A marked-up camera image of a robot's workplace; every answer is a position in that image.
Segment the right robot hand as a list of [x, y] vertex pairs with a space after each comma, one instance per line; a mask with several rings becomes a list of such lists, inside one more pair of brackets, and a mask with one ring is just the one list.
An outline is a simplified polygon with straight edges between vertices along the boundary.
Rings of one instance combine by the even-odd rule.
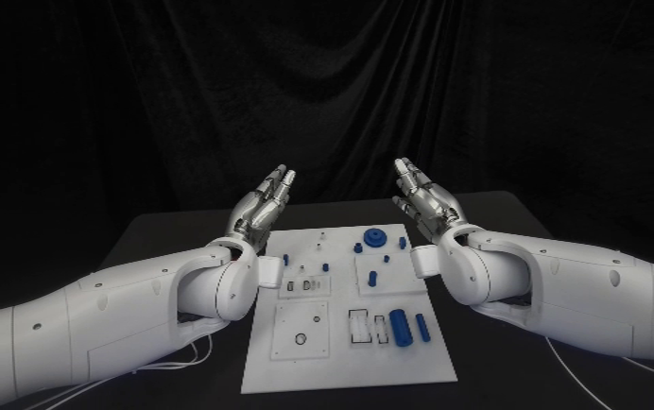
[[395, 159], [394, 167], [401, 195], [392, 202], [414, 220], [425, 240], [438, 244], [446, 231], [467, 223], [462, 206], [407, 158]]

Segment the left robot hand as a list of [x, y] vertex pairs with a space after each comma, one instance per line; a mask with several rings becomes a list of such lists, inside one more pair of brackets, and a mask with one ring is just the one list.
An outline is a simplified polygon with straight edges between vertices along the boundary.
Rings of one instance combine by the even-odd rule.
[[242, 240], [259, 252], [270, 229], [284, 210], [296, 172], [281, 164], [236, 202], [229, 214], [225, 235]]

